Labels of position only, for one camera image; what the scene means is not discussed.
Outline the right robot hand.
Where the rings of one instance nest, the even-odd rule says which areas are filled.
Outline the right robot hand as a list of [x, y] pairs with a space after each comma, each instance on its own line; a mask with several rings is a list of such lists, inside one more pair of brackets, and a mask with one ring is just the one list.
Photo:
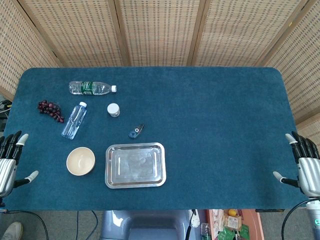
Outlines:
[[282, 176], [273, 171], [273, 176], [283, 184], [299, 188], [309, 198], [320, 196], [320, 153], [316, 144], [309, 138], [292, 131], [285, 134], [291, 146], [294, 160], [297, 166], [297, 179]]

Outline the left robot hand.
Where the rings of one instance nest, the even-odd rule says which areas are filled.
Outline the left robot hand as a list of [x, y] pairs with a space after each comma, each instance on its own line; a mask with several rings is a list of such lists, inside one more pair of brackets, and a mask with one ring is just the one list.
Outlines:
[[18, 164], [29, 135], [18, 131], [0, 137], [0, 199], [7, 197], [12, 189], [31, 183], [39, 174], [36, 170], [29, 176], [16, 180]]

